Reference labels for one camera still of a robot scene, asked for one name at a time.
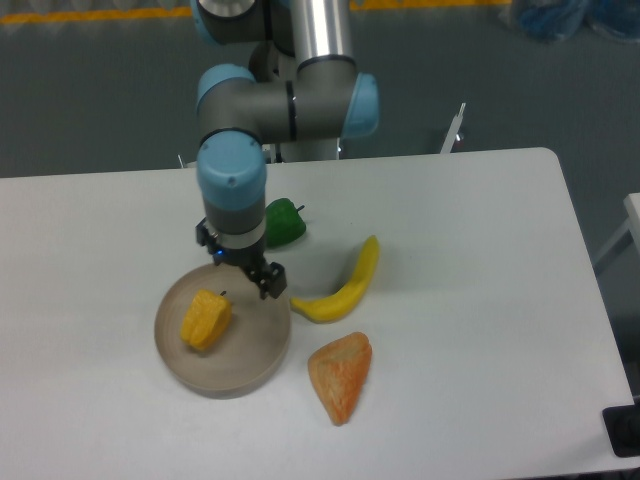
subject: white table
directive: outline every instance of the white table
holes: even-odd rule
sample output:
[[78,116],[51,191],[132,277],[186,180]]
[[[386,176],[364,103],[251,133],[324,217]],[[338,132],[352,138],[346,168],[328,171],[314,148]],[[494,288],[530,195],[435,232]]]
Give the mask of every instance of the white table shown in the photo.
[[[601,411],[632,403],[562,173],[543,149],[269,167],[308,235],[269,258],[290,292],[382,256],[346,319],[295,315],[263,387],[181,386],[156,308],[209,261],[193,170],[0,181],[0,477],[504,479],[636,467]],[[349,424],[331,425],[306,361],[365,332],[374,359]]]

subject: green pepper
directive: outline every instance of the green pepper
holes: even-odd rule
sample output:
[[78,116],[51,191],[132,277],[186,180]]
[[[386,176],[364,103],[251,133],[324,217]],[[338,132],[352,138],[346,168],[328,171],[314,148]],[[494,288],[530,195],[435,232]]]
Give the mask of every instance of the green pepper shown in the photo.
[[268,248],[286,245],[302,236],[307,225],[298,212],[303,208],[304,205],[296,208],[288,198],[279,198],[269,204],[265,212]]

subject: yellow banana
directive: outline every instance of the yellow banana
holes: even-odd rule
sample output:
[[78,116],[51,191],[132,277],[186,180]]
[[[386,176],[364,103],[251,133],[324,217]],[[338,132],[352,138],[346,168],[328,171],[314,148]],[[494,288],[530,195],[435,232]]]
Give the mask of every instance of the yellow banana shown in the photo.
[[291,308],[314,322],[331,322],[347,315],[358,304],[373,278],[380,257],[380,244],[375,235],[364,242],[356,268],[349,281],[338,292],[317,300],[291,298]]

